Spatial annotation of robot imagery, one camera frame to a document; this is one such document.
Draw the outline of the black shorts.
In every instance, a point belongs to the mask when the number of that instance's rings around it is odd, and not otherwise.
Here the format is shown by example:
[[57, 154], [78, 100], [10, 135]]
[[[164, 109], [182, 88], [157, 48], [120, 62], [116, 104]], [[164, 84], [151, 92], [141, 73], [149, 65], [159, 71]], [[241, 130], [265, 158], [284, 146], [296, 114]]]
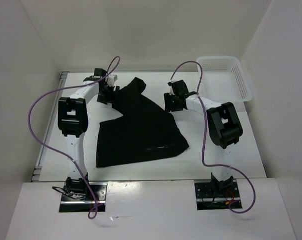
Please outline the black shorts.
[[113, 107], [122, 116], [100, 122], [97, 168], [172, 158], [189, 148], [173, 115], [145, 97], [145, 88], [135, 77], [120, 89]]

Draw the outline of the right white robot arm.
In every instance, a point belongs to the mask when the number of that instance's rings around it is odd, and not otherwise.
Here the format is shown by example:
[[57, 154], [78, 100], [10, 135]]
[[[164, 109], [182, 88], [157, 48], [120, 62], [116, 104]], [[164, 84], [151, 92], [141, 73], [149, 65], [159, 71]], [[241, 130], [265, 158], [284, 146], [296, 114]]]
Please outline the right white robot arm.
[[243, 128], [233, 103], [220, 103], [190, 92], [183, 80], [170, 81], [170, 92], [164, 94], [165, 110], [177, 112], [191, 110], [204, 117], [201, 160], [212, 169], [210, 191], [220, 197], [231, 190], [230, 145], [237, 144]]

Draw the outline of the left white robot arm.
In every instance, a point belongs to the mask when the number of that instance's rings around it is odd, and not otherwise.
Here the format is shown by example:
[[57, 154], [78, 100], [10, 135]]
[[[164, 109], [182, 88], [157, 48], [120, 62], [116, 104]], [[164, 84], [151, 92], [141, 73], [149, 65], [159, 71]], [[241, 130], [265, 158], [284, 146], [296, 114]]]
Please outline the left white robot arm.
[[84, 161], [84, 136], [89, 125], [87, 104], [95, 96], [103, 104], [111, 103], [119, 90], [115, 86], [117, 79], [117, 75], [97, 68], [73, 94], [59, 98], [58, 128], [66, 139], [67, 155], [72, 162], [62, 194], [72, 199], [84, 200], [91, 192]]

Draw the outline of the white perforated plastic basket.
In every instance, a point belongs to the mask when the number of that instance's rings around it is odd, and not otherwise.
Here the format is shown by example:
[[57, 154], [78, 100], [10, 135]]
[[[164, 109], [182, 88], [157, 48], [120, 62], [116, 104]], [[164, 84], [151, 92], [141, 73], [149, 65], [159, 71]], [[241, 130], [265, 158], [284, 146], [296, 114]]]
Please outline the white perforated plastic basket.
[[216, 102], [247, 102], [252, 92], [240, 61], [232, 56], [203, 56], [196, 60], [203, 70], [201, 96]]

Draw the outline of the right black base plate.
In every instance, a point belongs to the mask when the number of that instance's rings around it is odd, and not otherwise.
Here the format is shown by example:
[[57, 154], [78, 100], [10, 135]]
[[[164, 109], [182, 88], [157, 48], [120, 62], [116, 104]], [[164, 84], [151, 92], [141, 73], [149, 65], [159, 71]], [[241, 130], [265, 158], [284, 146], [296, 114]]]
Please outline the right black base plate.
[[200, 180], [194, 182], [197, 210], [223, 210], [229, 205], [233, 209], [242, 209], [239, 189], [236, 180], [232, 186], [219, 193], [214, 193], [210, 180]]

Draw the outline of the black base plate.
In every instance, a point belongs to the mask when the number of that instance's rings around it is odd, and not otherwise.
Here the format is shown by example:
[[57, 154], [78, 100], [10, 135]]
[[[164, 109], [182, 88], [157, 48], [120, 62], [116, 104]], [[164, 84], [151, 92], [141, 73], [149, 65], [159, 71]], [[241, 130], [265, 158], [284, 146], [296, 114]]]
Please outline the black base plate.
[[[91, 188], [98, 200], [98, 212], [105, 212], [106, 210], [106, 193], [107, 183], [90, 183]], [[72, 195], [71, 197], [63, 195], [61, 196], [59, 212], [60, 213], [88, 213], [94, 207], [93, 197], [89, 194], [88, 196]]]
[[197, 210], [223, 210], [229, 205], [233, 209], [242, 209], [239, 189], [236, 180], [232, 186], [219, 193], [214, 193], [210, 180], [200, 180], [194, 182]]

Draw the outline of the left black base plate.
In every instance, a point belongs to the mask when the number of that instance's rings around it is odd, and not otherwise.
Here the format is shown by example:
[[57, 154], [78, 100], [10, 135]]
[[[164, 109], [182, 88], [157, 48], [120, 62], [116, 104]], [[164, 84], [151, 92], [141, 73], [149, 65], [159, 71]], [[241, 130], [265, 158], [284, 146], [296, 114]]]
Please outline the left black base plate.
[[[98, 200], [98, 212], [105, 212], [106, 210], [106, 193], [107, 183], [90, 183], [91, 188]], [[88, 213], [94, 207], [93, 197], [89, 194], [88, 196], [72, 195], [71, 197], [63, 195], [61, 196], [59, 212], [60, 213]]]

